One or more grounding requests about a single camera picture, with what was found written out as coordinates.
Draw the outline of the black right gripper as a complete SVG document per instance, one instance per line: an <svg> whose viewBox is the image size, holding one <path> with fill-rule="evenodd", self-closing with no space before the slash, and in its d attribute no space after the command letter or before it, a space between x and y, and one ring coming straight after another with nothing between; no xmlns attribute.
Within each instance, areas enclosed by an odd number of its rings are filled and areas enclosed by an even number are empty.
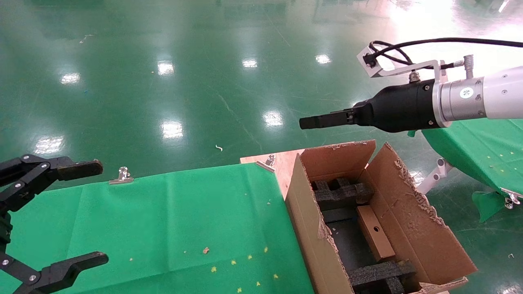
<svg viewBox="0 0 523 294"><path fill-rule="evenodd" d="M389 133L439 128L434 114L433 89L434 80L387 86L374 97L355 104L354 110L301 118L299 127L306 130L357 124Z"/></svg>

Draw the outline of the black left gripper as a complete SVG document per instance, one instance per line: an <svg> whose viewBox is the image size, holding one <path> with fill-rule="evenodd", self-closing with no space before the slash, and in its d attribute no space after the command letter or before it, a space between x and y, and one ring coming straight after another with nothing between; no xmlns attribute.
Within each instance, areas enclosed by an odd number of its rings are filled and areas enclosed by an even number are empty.
<svg viewBox="0 0 523 294"><path fill-rule="evenodd" d="M92 161L74 162L67 156L41 158L25 154L2 162L0 186L0 244L11 242L11 216L18 212L36 195L56 181L69 181L103 173L102 163ZM92 252L53 263L37 271L25 263L2 252L1 270L21 282L15 294L52 294L70 288L84 270L107 264L109 256Z"/></svg>

